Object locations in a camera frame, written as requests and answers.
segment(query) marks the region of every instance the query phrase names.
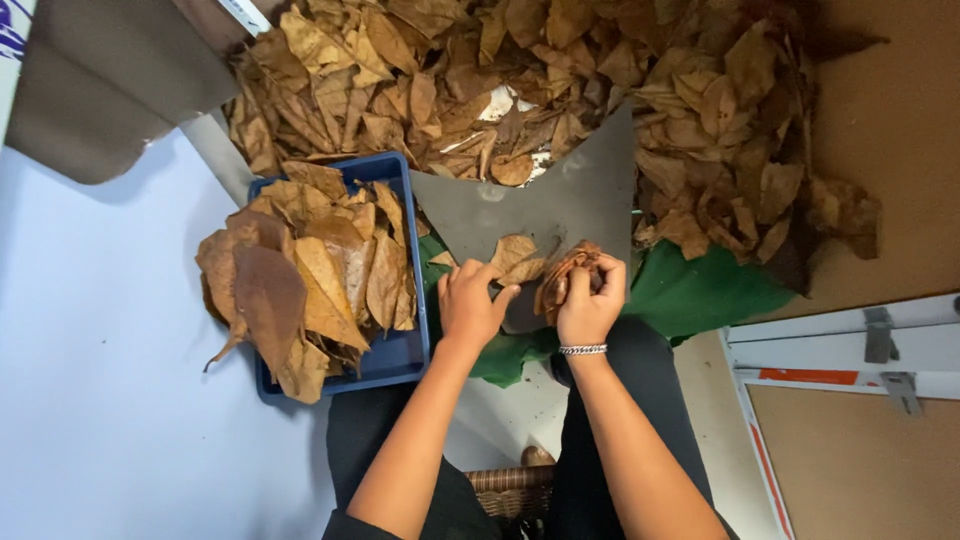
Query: person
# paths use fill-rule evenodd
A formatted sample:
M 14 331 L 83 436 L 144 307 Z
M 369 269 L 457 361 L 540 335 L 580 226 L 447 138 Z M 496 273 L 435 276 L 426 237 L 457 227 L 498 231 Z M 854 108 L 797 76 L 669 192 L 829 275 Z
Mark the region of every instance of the person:
M 638 319 L 617 320 L 626 266 L 603 255 L 599 268 L 594 295 L 588 271 L 571 271 L 558 315 L 572 384 L 545 537 L 735 539 L 712 508 L 669 344 Z M 470 369 L 518 292 L 506 287 L 491 300 L 498 277 L 468 260 L 441 278 L 444 334 L 419 383 L 333 397 L 326 444 L 337 509 L 324 539 L 503 538 L 443 456 Z M 608 355 L 574 354 L 604 344 Z

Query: forearm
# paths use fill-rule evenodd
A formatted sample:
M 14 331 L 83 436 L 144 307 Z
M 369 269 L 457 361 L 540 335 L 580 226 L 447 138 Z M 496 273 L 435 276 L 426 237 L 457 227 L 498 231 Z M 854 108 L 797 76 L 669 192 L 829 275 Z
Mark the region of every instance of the forearm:
M 606 356 L 572 356 L 569 363 L 627 538 L 726 538 L 713 510 L 617 378 Z
M 446 431 L 478 353 L 445 340 L 437 344 L 423 380 L 350 500 L 348 515 L 406 540 L 420 537 Z

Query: blue plastic crate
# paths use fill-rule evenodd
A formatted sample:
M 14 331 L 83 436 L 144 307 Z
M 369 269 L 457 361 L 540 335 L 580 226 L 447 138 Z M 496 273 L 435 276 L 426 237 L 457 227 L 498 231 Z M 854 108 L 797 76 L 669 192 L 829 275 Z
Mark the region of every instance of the blue plastic crate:
M 427 334 L 426 304 L 423 300 L 423 275 L 420 273 L 420 250 L 416 249 L 417 224 L 414 220 L 414 195 L 410 188 L 410 174 L 406 158 L 400 152 L 384 152 L 376 156 L 356 160 L 331 163 L 328 167 L 340 169 L 344 173 L 347 192 L 354 194 L 359 190 L 354 180 L 359 182 L 386 182 L 406 206 L 407 229 L 410 232 L 407 243 L 413 247 L 414 278 L 417 289 L 417 327 L 411 331 L 387 331 L 381 333 L 371 343 L 369 351 L 360 358 L 360 377 L 346 373 L 341 377 L 328 377 L 324 381 L 324 395 L 349 392 L 376 386 L 388 386 L 411 380 L 420 380 L 430 362 L 430 337 Z M 248 199 L 253 200 L 260 189 L 285 177 L 256 180 L 250 185 Z M 267 364 L 256 355 L 256 379 L 261 394 L 282 394 L 279 384 L 271 382 Z

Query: white floor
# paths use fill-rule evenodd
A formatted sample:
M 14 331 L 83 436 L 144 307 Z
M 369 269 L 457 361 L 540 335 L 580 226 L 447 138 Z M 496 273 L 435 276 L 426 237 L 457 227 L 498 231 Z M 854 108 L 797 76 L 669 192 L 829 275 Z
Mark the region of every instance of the white floor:
M 676 362 L 717 509 L 743 540 L 776 538 L 717 333 L 684 343 L 676 350 Z M 468 381 L 446 440 L 451 463 L 466 471 L 515 467 L 530 444 L 560 454 L 567 390 L 535 362 L 526 365 L 523 377 L 506 389 Z

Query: metal bracket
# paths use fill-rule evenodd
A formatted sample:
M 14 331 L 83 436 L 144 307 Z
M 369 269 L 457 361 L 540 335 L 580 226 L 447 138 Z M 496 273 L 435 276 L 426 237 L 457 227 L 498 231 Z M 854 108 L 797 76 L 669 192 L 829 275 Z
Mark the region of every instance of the metal bracket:
M 917 400 L 916 374 L 905 371 L 886 371 L 880 373 L 883 387 L 890 394 L 890 401 L 908 416 L 923 416 L 924 409 Z
M 900 351 L 891 337 L 893 320 L 886 307 L 867 307 L 863 310 L 867 320 L 867 347 L 863 361 L 870 364 L 885 364 L 889 360 L 899 360 Z

